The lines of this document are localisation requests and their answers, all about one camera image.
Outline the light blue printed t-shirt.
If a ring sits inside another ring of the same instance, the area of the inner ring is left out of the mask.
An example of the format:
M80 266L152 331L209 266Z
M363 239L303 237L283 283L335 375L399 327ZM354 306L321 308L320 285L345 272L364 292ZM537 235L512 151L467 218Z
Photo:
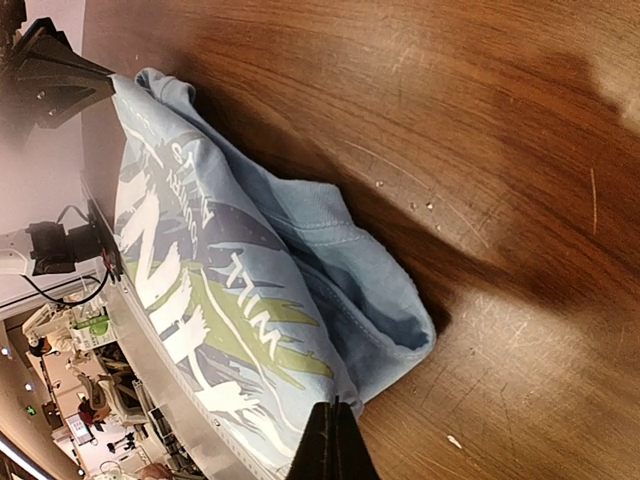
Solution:
M197 404L283 475L312 407L360 415L432 351L433 321L336 186L252 161L188 83L152 68L112 82L114 237L139 301Z

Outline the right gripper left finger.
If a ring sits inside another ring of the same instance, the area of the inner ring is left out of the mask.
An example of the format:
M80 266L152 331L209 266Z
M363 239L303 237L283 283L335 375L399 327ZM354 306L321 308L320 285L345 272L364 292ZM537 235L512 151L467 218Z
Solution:
M333 403L317 403L311 410L288 480L328 480L333 477Z

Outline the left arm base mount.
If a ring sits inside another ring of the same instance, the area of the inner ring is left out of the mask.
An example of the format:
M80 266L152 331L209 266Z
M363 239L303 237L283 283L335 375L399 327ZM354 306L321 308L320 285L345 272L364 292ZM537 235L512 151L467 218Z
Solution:
M88 199L86 205L86 214L69 205L55 222L32 223L26 228L32 243L30 259L34 261L28 270L31 276L69 274L76 271L77 264L100 259L111 279L121 280L123 265L110 226L94 200ZM70 209L80 213L84 224L66 230L62 218Z

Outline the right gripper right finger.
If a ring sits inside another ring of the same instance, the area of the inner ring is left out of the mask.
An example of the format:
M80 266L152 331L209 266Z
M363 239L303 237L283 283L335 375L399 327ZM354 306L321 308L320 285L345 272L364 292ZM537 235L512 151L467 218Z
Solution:
M352 409L344 402L334 406L334 478L380 479Z

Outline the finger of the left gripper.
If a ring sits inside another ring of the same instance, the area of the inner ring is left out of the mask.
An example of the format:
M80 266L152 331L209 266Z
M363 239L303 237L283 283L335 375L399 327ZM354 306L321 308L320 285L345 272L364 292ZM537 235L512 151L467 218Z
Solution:
M74 52L49 17L1 47L1 128L56 129L115 94L113 72Z

